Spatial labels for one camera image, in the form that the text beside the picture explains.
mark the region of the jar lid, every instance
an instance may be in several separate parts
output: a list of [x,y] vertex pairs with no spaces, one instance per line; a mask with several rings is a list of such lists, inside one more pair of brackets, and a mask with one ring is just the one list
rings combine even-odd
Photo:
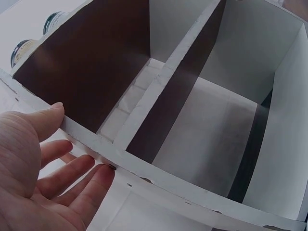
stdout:
[[47,33],[47,31],[48,31],[48,27],[49,27],[49,25],[50,25],[52,19],[53,19],[58,13],[60,13],[60,12],[61,12],[61,11],[56,12],[56,13],[53,13],[52,15],[50,15],[50,16],[47,18],[47,20],[46,20],[46,22],[45,22],[45,25],[44,25],[44,29],[43,29],[43,34],[44,34],[44,35],[45,35],[45,34]]
[[11,67],[13,68],[14,67],[14,59],[16,57],[16,54],[18,52],[18,50],[21,48],[22,45],[24,45],[26,42],[30,41],[30,39],[27,39],[27,40],[24,40],[24,41],[21,41],[14,49],[12,55],[11,55]]

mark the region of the storage cubby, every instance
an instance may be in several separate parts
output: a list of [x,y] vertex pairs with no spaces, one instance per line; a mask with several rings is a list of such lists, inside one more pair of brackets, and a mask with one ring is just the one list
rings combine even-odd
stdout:
[[188,200],[215,228],[302,231],[306,26],[264,0],[93,0],[13,78],[64,102],[70,139],[142,197]]

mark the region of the dark brown panel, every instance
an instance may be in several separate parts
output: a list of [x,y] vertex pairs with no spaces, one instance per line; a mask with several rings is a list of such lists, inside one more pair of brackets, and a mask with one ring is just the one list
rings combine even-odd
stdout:
[[308,22],[308,0],[284,0],[283,7]]
[[94,0],[55,31],[14,78],[96,132],[150,58],[149,0]]
[[225,4],[215,9],[150,110],[127,148],[131,154],[148,163],[156,157],[215,45]]
[[242,203],[245,198],[250,180],[257,164],[268,122],[272,93],[273,91],[269,93],[261,105],[258,104],[257,106],[247,145],[239,169],[237,170],[235,179],[228,194],[228,199],[238,203]]

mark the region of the finger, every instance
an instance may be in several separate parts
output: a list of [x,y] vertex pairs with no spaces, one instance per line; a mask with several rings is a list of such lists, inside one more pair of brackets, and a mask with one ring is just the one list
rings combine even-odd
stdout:
[[38,180],[37,187],[47,199],[62,194],[77,179],[89,171],[95,164],[89,155],[83,155],[46,178]]
[[44,168],[48,163],[54,161],[73,149],[73,145],[70,141],[59,140],[44,143],[40,147],[42,153],[42,160],[40,169]]
[[74,155],[72,155],[71,153],[67,153],[66,155],[62,156],[60,158],[64,163],[68,164],[69,162],[73,161],[76,159],[76,157]]
[[64,206],[69,206],[77,198],[77,196],[85,189],[85,187],[93,178],[97,170],[100,169],[102,166],[103,164],[95,166],[95,168],[92,169],[91,172],[89,172],[88,175],[84,179],[82,179],[81,182],[79,182],[77,185],[75,185],[73,188],[71,188],[63,195],[54,198],[53,201],[58,204],[62,204]]
[[99,209],[104,197],[106,196],[115,171],[109,166],[102,166],[93,176],[86,188],[69,206],[78,213],[86,227],[89,226],[97,210]]
[[58,130],[64,118],[62,103],[55,103],[50,109],[25,115],[26,119],[34,128],[40,142],[49,138]]

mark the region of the jar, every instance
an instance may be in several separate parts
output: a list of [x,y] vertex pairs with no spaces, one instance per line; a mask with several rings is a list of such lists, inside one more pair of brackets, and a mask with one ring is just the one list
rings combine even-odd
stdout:
[[23,57],[24,54],[37,42],[37,40],[28,39],[21,41],[14,49],[11,55],[11,67],[13,68]]
[[63,11],[56,12],[50,15],[45,22],[43,34],[45,35],[51,28],[55,27],[61,22],[64,22],[67,16],[68,13]]

